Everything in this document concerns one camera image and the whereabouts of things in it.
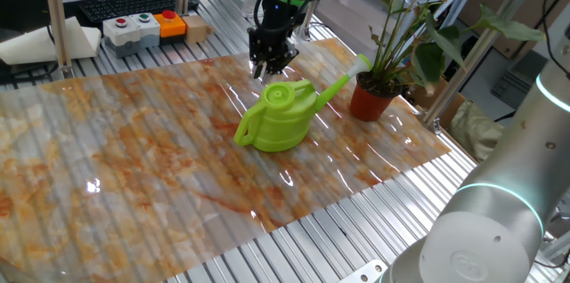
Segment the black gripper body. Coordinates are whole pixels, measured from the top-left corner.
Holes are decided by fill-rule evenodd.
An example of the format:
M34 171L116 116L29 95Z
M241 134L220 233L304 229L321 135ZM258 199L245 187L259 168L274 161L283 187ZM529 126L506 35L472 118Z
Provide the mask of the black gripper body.
M296 48L293 31L306 15L307 1L287 4L281 0L257 0L254 7L255 26L248 29L249 55L263 54L266 60Z

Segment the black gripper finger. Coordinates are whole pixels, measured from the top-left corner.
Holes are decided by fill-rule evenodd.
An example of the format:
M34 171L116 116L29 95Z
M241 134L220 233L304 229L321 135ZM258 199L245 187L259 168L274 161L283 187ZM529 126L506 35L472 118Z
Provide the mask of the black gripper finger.
M267 83L270 77L280 75L282 71L293 61L299 54L297 48L285 52L283 55L278 55L269 59L266 62L265 73L263 75L263 83Z
M263 54L256 54L256 53L250 54L249 65L251 68L251 77L253 79L258 79L265 75L267 60Z

